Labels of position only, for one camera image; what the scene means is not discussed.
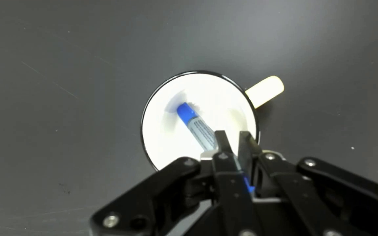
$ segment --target gray table surface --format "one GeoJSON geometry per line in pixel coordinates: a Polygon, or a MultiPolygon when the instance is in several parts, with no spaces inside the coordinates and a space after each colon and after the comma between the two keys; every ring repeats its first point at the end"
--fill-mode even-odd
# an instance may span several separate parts
{"type": "Polygon", "coordinates": [[[0,236],[89,235],[152,173],[148,96],[188,70],[280,75],[263,147],[378,183],[378,2],[0,2],[0,236]]]}

